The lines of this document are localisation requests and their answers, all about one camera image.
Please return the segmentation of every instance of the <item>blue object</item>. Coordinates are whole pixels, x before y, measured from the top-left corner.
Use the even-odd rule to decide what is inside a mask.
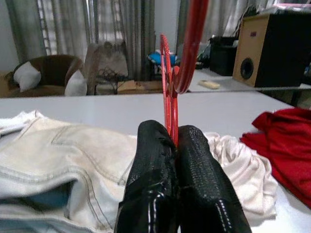
[[[153,53],[149,54],[148,59],[156,65],[161,65],[161,54],[158,52],[153,52]],[[176,55],[174,55],[174,54],[170,55],[170,59],[171,59],[171,66],[174,66],[175,60],[176,60]]]

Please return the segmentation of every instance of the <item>brown armchair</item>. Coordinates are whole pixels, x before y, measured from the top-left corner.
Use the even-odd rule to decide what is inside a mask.
[[[82,70],[83,67],[83,61],[71,55],[43,56],[31,59],[29,62],[41,73],[41,80],[38,86],[20,92],[13,76],[15,71],[24,64],[22,63],[4,78],[0,77],[0,97],[62,96],[69,78],[77,70]]]

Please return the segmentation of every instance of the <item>white wall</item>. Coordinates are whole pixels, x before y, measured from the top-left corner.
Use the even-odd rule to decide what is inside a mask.
[[[155,49],[160,48],[160,33],[166,35],[175,52],[180,0],[155,0]]]
[[[0,0],[0,71],[11,71],[18,65],[9,13],[5,0]]]

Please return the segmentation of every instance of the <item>wooden speaker cabinet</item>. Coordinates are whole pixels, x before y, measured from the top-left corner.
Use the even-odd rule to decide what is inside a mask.
[[[299,86],[310,53],[310,14],[246,17],[233,78],[254,87]]]

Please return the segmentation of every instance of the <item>red plastic hook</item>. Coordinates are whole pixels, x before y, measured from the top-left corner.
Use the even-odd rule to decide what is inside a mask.
[[[208,0],[192,0],[187,18],[183,56],[180,68],[171,68],[170,49],[165,35],[160,35],[161,68],[165,125],[175,145],[178,144],[177,93],[189,88],[203,33]]]

